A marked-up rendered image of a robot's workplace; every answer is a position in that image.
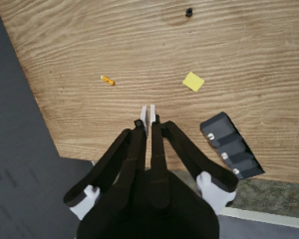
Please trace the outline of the black rack of bins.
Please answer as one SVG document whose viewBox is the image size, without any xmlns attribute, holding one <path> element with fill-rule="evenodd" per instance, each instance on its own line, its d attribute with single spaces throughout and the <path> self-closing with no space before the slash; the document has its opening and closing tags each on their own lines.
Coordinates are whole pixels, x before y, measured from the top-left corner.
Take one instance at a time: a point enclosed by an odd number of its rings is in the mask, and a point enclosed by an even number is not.
<svg viewBox="0 0 299 239">
<path fill-rule="evenodd" d="M 239 181 L 265 173 L 227 113 L 221 112 L 200 126 Z"/>
</svg>

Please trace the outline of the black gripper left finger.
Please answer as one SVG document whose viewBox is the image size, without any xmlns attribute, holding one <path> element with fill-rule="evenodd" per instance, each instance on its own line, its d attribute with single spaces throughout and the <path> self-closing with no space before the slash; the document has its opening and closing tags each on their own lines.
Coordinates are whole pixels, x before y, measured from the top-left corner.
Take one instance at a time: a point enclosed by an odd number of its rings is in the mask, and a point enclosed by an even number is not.
<svg viewBox="0 0 299 239">
<path fill-rule="evenodd" d="M 104 193 L 119 178 L 113 189 L 109 208 L 117 218 L 124 218 L 132 207 L 137 170 L 145 171 L 149 113 L 142 108 L 135 128 L 125 128 L 92 170 L 64 196 L 63 202 L 82 220 Z"/>
</svg>

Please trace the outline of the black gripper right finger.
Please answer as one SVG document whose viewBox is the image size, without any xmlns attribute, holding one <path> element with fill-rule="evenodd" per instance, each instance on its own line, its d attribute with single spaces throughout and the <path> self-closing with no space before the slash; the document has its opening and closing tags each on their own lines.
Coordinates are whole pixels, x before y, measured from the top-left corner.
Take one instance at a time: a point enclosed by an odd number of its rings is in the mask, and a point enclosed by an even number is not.
<svg viewBox="0 0 299 239">
<path fill-rule="evenodd" d="M 166 215 L 172 208 L 163 137 L 196 182 L 201 198 L 216 215 L 224 206 L 232 205 L 238 184 L 233 172 L 209 159 L 173 121 L 160 123 L 154 105 L 150 105 L 150 125 L 150 202 L 155 213 Z"/>
</svg>

